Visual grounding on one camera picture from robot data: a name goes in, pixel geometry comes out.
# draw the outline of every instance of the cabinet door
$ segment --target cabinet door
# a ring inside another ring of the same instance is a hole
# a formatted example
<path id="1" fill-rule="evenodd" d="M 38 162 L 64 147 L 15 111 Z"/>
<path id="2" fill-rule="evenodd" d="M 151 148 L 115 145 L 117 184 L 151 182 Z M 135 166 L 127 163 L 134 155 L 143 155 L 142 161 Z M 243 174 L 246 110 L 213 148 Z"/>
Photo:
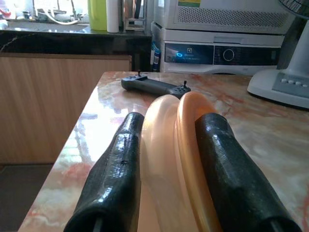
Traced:
<path id="1" fill-rule="evenodd" d="M 2 54 L 0 164 L 53 163 L 106 71 L 130 56 Z"/>

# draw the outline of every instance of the sink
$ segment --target sink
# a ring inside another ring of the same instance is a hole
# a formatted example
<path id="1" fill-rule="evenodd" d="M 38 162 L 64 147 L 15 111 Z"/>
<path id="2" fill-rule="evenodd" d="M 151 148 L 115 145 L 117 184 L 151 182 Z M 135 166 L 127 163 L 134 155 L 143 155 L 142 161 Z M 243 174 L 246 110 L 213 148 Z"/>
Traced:
<path id="1" fill-rule="evenodd" d="M 54 23 L 38 23 L 27 21 L 9 21 L 6 30 L 46 31 L 46 32 L 79 32 L 88 27 L 85 24 L 60 25 Z"/>

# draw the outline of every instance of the white paper roll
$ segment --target white paper roll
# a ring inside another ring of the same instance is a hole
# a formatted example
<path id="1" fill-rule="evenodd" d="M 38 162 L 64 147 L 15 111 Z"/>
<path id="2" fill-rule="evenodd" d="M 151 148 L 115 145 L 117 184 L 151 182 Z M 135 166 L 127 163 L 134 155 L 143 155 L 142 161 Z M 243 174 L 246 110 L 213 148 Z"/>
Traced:
<path id="1" fill-rule="evenodd" d="M 118 33 L 118 0 L 106 0 L 107 32 Z"/>

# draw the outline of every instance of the red object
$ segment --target red object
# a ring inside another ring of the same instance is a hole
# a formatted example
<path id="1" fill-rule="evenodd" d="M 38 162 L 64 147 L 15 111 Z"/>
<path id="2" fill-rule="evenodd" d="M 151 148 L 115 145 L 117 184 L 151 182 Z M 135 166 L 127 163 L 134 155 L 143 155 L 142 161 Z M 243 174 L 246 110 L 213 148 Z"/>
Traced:
<path id="1" fill-rule="evenodd" d="M 10 17 L 11 16 L 11 12 L 5 12 L 4 10 L 0 9 L 0 12 L 5 16 L 5 17 Z"/>

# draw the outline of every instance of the green bottle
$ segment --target green bottle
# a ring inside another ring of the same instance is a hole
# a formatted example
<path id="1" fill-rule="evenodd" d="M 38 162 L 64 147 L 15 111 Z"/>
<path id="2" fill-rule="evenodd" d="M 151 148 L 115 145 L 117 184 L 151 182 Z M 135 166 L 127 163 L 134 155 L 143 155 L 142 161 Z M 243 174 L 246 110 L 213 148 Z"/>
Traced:
<path id="1" fill-rule="evenodd" d="M 88 0 L 88 13 L 92 30 L 107 30 L 106 0 Z"/>

